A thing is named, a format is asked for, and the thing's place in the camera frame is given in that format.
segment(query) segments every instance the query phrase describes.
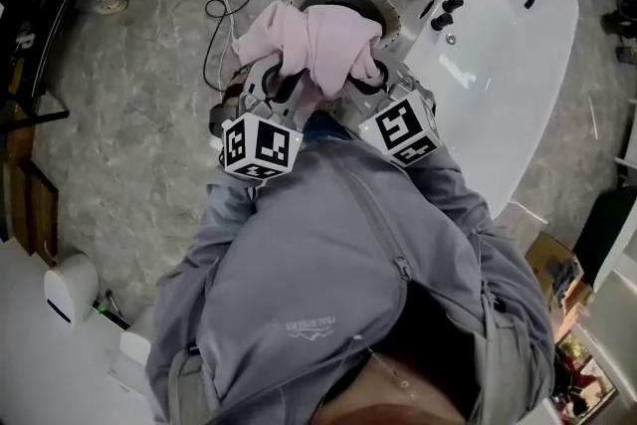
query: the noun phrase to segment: black cable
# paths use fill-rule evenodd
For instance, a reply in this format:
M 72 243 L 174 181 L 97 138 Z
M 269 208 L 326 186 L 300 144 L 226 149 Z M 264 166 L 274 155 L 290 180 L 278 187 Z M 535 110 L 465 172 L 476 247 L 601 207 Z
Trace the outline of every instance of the black cable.
M 223 6 L 223 13 L 221 13 L 220 15 L 213 15 L 212 13 L 210 13 L 208 11 L 208 6 L 210 4 L 212 4 L 213 2 L 219 2 Z M 203 76 L 203 81 L 206 83 L 206 85 L 210 89 L 213 89 L 214 91 L 217 91 L 217 93 L 223 93 L 225 91 L 225 89 L 224 90 L 219 89 L 217 86 L 215 86 L 211 82 L 208 82 L 208 78 L 206 77 L 206 66 L 208 64 L 208 57 L 210 56 L 210 50 L 212 49 L 212 43 L 214 42 L 215 38 L 217 37 L 217 33 L 219 32 L 219 27 L 221 27 L 221 24 L 223 23 L 224 19 L 227 16 L 234 15 L 235 13 L 238 13 L 239 11 L 241 11 L 244 7 L 246 7 L 248 5 L 249 2 L 250 2 L 250 0 L 246 0 L 243 4 L 241 4 L 241 6 L 239 6 L 234 11 L 230 11 L 230 12 L 228 11 L 228 8 L 226 7 L 226 3 L 223 0 L 209 0 L 208 2 L 206 2 L 206 7 L 204 8 L 206 14 L 210 18 L 218 18 L 219 22 L 217 23 L 217 27 L 215 28 L 215 32 L 212 33 L 212 38 L 210 38 L 210 43 L 208 44 L 208 50 L 206 51 L 206 57 L 203 60 L 203 68 L 201 69 L 201 74 Z
M 218 2 L 223 6 L 223 12 L 220 15 L 215 15 L 215 14 L 212 14 L 210 11 L 208 11 L 208 6 L 210 6 L 214 2 Z M 203 60 L 203 68 L 201 69 L 201 75 L 203 76 L 203 81 L 206 83 L 206 85 L 210 89 L 217 91 L 218 93 L 223 93 L 225 90 L 219 89 L 212 82 L 209 82 L 208 77 L 206 77 L 206 66 L 208 65 L 208 57 L 210 57 L 210 50 L 212 49 L 212 44 L 214 43 L 215 38 L 217 37 L 217 33 L 219 32 L 219 28 L 221 27 L 221 24 L 226 19 L 226 17 L 230 15 L 234 15 L 235 13 L 238 13 L 243 8 L 245 8 L 249 2 L 250 0 L 246 0 L 243 4 L 241 4 L 241 6 L 239 6 L 234 11 L 228 11 L 228 8 L 226 7 L 226 3 L 223 0 L 209 0 L 208 2 L 206 2 L 206 5 L 204 7 L 204 11 L 206 12 L 206 15 L 208 15 L 210 18 L 219 19 L 219 22 L 217 23 L 217 27 L 215 27 L 215 32 L 212 33 L 212 38 L 210 38 L 210 43 L 208 44 L 208 50 L 206 50 L 206 57 L 204 57 L 204 60 Z

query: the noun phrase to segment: green object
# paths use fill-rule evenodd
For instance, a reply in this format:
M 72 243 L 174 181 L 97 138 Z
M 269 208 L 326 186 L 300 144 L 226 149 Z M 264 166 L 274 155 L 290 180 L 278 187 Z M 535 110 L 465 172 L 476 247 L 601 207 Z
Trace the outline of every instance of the green object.
M 104 300 L 98 306 L 98 314 L 103 315 L 104 312 L 111 312 L 111 310 L 110 310 L 110 302 L 108 300 Z

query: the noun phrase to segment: black handle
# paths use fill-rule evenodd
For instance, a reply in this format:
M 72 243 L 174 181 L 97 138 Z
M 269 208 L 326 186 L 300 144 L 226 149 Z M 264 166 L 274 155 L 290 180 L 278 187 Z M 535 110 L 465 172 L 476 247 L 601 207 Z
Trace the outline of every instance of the black handle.
M 364 94 L 366 96 L 375 95 L 379 91 L 387 92 L 389 70 L 387 70 L 387 67 L 382 62 L 376 61 L 375 59 L 374 64 L 382 74 L 382 85 L 380 87 L 371 86 L 370 84 L 366 84 L 363 80 L 356 79 L 352 75 L 347 74 L 347 79 L 358 89 L 361 94 Z
M 465 5 L 465 1 L 464 0 L 445 0 L 442 3 L 442 8 L 447 13 L 453 13 L 456 9 L 458 9 L 459 7 L 462 7 L 464 5 Z
M 454 17 L 451 16 L 449 13 L 443 13 L 438 18 L 434 18 L 431 21 L 431 28 L 435 30 L 436 32 L 440 32 L 445 27 L 453 23 L 454 23 Z
M 287 100 L 289 100 L 290 97 L 292 96 L 292 93 L 297 88 L 297 85 L 299 84 L 299 80 L 301 79 L 301 76 L 305 72 L 306 70 L 301 70 L 295 75 L 291 75 L 289 77 L 283 78 L 281 80 L 281 85 L 279 86 L 277 93 L 271 99 L 272 103 L 282 104 L 282 103 L 285 103 Z

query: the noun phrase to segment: black knob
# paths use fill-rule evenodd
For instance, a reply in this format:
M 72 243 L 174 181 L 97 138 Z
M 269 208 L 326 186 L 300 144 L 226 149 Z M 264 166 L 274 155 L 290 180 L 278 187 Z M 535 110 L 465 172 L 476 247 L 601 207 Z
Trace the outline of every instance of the black knob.
M 434 18 L 431 21 L 431 28 L 435 31 L 441 31 L 447 27 L 447 25 L 451 25 L 452 23 L 454 23 L 454 17 L 449 13 L 443 13 L 438 18 Z
M 464 0 L 445 0 L 442 3 L 442 8 L 447 13 L 453 13 L 456 9 L 458 9 L 459 7 L 462 7 L 464 5 L 465 5 L 465 1 Z

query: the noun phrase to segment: hoodie zipper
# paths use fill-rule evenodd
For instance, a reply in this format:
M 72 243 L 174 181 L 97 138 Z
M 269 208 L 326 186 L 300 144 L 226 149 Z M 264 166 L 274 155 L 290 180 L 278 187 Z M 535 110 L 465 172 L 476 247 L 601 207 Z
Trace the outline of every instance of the hoodie zipper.
M 402 250 L 396 241 L 396 238 L 391 233 L 389 225 L 384 216 L 380 213 L 378 206 L 373 201 L 365 186 L 360 182 L 358 177 L 351 174 L 345 165 L 340 162 L 338 155 L 331 151 L 333 155 L 333 163 L 329 161 L 328 164 L 332 167 L 333 171 L 344 183 L 345 187 L 350 191 L 354 200 L 358 204 L 358 207 L 363 212 L 367 219 L 367 223 L 371 228 L 371 231 L 378 241 L 380 248 L 385 256 L 389 259 L 389 262 L 394 264 L 400 273 L 401 278 L 409 283 L 412 279 L 412 271 L 409 266 L 407 258 L 402 254 Z
M 382 340 L 389 334 L 391 329 L 394 327 L 394 325 L 398 321 L 398 318 L 402 314 L 402 311 L 405 307 L 405 302 L 407 301 L 407 285 L 406 284 L 411 282 L 412 271 L 411 271 L 411 267 L 409 266 L 409 262 L 407 261 L 405 256 L 402 255 L 402 251 L 400 250 L 400 247 L 398 246 L 398 242 L 396 241 L 396 238 L 394 238 L 393 235 L 391 234 L 391 230 L 389 229 L 387 222 L 385 221 L 384 217 L 378 210 L 378 207 L 376 206 L 376 204 L 373 202 L 373 200 L 371 199 L 371 197 L 365 190 L 364 186 L 356 179 L 355 176 L 349 173 L 349 171 L 345 168 L 345 166 L 342 163 L 340 163 L 337 154 L 335 154 L 332 151 L 330 153 L 334 156 L 333 161 L 335 161 L 336 163 L 332 163 L 331 161 L 328 161 L 327 164 L 331 167 L 332 171 L 336 174 L 336 176 L 340 178 L 340 180 L 343 182 L 345 187 L 351 192 L 355 202 L 358 204 L 358 207 L 365 215 L 367 222 L 369 223 L 369 227 L 371 228 L 374 234 L 374 237 L 378 241 L 383 253 L 386 255 L 390 264 L 392 264 L 392 268 L 395 266 L 398 269 L 400 278 L 403 281 L 403 284 L 400 286 L 398 309 L 396 311 L 394 320 L 392 320 L 391 323 L 387 326 L 387 328 L 382 332 L 382 334 L 379 335 L 379 338 L 374 338 L 371 340 L 371 343 L 374 344 Z M 266 393 L 270 391 L 274 391 L 277 388 L 281 388 L 285 386 L 286 384 L 290 384 L 291 382 L 294 382 L 295 380 L 300 379 L 301 377 L 304 377 L 312 372 L 319 371 L 327 366 L 330 366 L 331 364 L 337 364 L 348 357 L 356 356 L 357 354 L 360 354 L 361 352 L 367 350 L 367 346 L 368 346 L 367 342 L 361 342 L 360 347 L 356 349 L 351 349 L 350 347 L 351 342 L 355 341 L 355 339 L 356 339 L 356 336 L 350 341 L 350 343 L 348 344 L 348 348 L 345 350 L 343 354 L 340 354 L 337 357 L 323 361 L 319 364 L 315 364 L 312 367 L 309 367 L 308 369 L 295 374 L 294 376 L 288 378 L 287 380 L 283 382 L 279 382 L 277 384 L 268 386 L 267 388 L 259 390 L 256 393 L 253 393 L 252 395 L 247 396 L 246 398 L 243 398 L 235 402 L 227 409 L 221 411 L 221 413 L 217 415 L 210 422 L 209 425 L 219 424 L 221 419 L 226 417 L 228 414 L 230 414 L 239 406 L 245 405 L 248 402 L 262 395 L 265 395 Z

